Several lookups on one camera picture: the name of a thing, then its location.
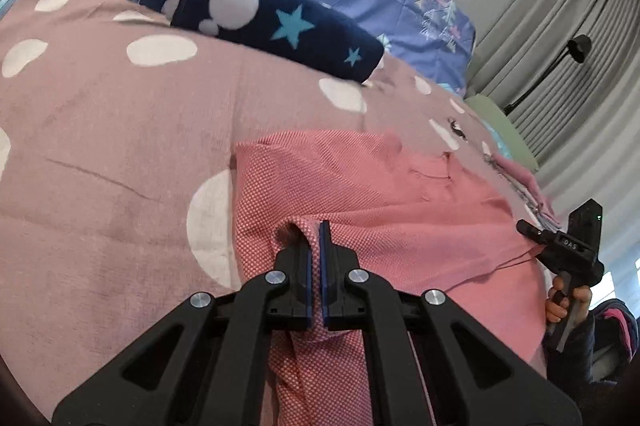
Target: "teal star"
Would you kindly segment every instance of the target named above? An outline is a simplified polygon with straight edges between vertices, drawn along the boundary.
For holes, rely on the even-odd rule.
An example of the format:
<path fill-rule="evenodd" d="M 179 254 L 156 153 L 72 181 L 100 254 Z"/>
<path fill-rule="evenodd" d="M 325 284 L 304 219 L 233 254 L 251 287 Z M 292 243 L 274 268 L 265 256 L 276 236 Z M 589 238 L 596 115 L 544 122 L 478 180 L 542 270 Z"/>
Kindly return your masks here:
<path fill-rule="evenodd" d="M 315 27 L 315 25 L 302 18 L 302 4 L 300 4 L 293 13 L 276 10 L 276 15 L 278 15 L 278 19 L 280 20 L 280 27 L 273 33 L 271 39 L 278 40 L 280 38 L 286 38 L 294 49 L 298 48 L 300 33 Z"/>
<path fill-rule="evenodd" d="M 356 64 L 356 61 L 360 61 L 360 60 L 362 60 L 362 57 L 360 56 L 360 47 L 358 47 L 355 51 L 351 50 L 351 47 L 350 47 L 349 55 L 344 62 L 345 63 L 349 62 L 353 67 Z"/>

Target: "person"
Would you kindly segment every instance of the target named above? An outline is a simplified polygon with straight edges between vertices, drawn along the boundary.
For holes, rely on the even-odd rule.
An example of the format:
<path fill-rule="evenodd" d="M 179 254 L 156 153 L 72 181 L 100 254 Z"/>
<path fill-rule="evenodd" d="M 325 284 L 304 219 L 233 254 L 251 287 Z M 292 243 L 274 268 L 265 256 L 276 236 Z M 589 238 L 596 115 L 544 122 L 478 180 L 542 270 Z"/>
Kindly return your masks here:
<path fill-rule="evenodd" d="M 564 281 L 556 276 L 545 302 L 546 320 L 558 323 L 567 316 L 568 298 L 559 304 L 553 302 L 557 291 L 564 289 Z M 563 352 L 545 347 L 546 378 L 574 400 L 582 413 L 583 426 L 601 425 L 600 410 L 615 389 L 612 381 L 593 381 L 591 364 L 595 342 L 595 321 L 589 310 L 593 294 L 587 286 L 574 289 L 578 301 L 578 315 Z"/>

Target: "finger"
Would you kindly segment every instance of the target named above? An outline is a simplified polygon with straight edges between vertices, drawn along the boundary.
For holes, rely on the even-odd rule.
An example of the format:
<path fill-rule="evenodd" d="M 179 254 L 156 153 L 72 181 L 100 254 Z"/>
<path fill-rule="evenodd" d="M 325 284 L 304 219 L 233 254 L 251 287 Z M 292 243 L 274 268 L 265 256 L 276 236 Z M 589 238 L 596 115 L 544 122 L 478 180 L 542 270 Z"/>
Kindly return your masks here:
<path fill-rule="evenodd" d="M 560 323 L 560 318 L 555 314 L 551 314 L 550 312 L 546 313 L 546 321 L 550 323 Z"/>
<path fill-rule="evenodd" d="M 574 289 L 574 298 L 582 303 L 591 302 L 591 298 L 593 294 L 591 293 L 591 289 L 586 285 L 583 287 L 578 287 L 578 289 Z"/>
<path fill-rule="evenodd" d="M 561 276 L 556 276 L 554 278 L 554 289 L 557 289 L 558 291 L 562 291 L 562 289 L 564 289 L 564 280 Z"/>
<path fill-rule="evenodd" d="M 556 305 L 551 300 L 546 301 L 546 313 L 553 314 L 560 319 L 566 317 L 567 315 L 566 309 L 560 307 L 559 305 Z"/>

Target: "floor lamp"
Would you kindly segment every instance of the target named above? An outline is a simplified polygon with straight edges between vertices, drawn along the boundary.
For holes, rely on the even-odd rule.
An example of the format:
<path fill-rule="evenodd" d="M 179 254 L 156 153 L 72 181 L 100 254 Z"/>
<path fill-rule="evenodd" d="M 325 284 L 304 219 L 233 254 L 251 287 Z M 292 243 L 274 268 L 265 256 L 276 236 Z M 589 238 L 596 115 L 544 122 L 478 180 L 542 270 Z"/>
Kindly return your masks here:
<path fill-rule="evenodd" d="M 580 34 L 575 38 L 572 38 L 571 40 L 569 40 L 569 42 L 566 44 L 566 50 L 564 54 L 562 54 L 561 56 L 553 60 L 551 65 L 546 68 L 546 70 L 542 73 L 540 78 L 538 78 L 538 80 L 535 83 L 533 83 L 533 85 L 530 87 L 529 90 L 527 90 L 522 96 L 520 96 L 513 103 L 510 103 L 509 105 L 507 105 L 505 108 L 502 109 L 502 112 L 504 113 L 504 115 L 508 116 L 509 114 L 511 114 L 515 110 L 515 108 L 518 105 L 520 105 L 524 101 L 524 99 L 527 96 L 529 96 L 530 93 L 532 93 L 533 90 L 535 90 L 535 88 L 538 85 L 540 85 L 540 83 L 542 83 L 545 80 L 545 78 L 549 76 L 549 74 L 551 74 L 556 69 L 556 67 L 558 67 L 558 65 L 562 60 L 564 60 L 564 58 L 566 58 L 567 56 L 571 56 L 575 61 L 577 61 L 577 63 L 584 63 L 590 51 L 591 51 L 591 38 L 589 38 L 587 35 Z"/>

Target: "coral mesh fabric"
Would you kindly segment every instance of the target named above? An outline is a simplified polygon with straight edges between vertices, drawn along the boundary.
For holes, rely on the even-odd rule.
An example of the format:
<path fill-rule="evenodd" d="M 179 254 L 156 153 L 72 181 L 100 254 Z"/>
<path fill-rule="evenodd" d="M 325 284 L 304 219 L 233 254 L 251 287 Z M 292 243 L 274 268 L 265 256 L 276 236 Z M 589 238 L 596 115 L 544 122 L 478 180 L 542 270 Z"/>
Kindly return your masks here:
<path fill-rule="evenodd" d="M 371 424 L 359 332 L 328 332 L 318 292 L 318 224 L 398 290 L 444 291 L 526 255 L 508 203 L 455 156 L 425 157 L 394 135 L 281 132 L 236 147 L 236 252 L 246 278 L 268 271 L 299 228 L 313 250 L 314 325 L 274 336 L 279 424 Z"/>

